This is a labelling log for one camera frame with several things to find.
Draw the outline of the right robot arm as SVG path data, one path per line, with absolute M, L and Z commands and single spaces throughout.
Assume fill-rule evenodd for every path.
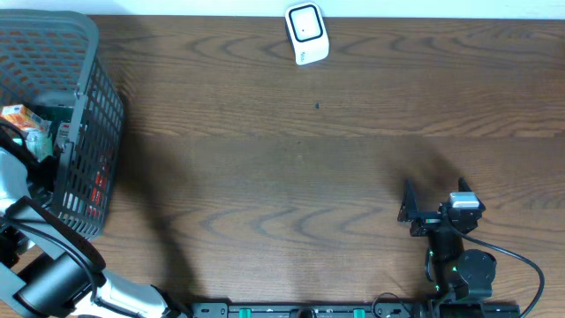
M 436 295 L 411 309 L 413 317 L 483 317 L 484 300 L 493 293 L 496 259 L 478 249 L 465 249 L 463 235 L 478 227 L 485 211 L 463 178 L 458 190 L 435 211 L 418 209 L 411 182 L 404 184 L 397 220 L 409 223 L 412 237 L 426 237 L 426 279 L 436 285 Z

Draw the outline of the teal wet wipes packet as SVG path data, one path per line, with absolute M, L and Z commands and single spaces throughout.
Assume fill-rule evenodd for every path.
M 53 155 L 52 139 L 46 132 L 29 132 L 26 137 L 26 147 L 39 162 Z

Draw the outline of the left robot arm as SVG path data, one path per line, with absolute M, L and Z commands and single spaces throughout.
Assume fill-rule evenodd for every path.
M 19 130 L 1 125 L 1 300 L 23 317 L 191 317 L 152 285 L 106 269 L 97 250 L 34 201 L 28 180 L 43 169 Z

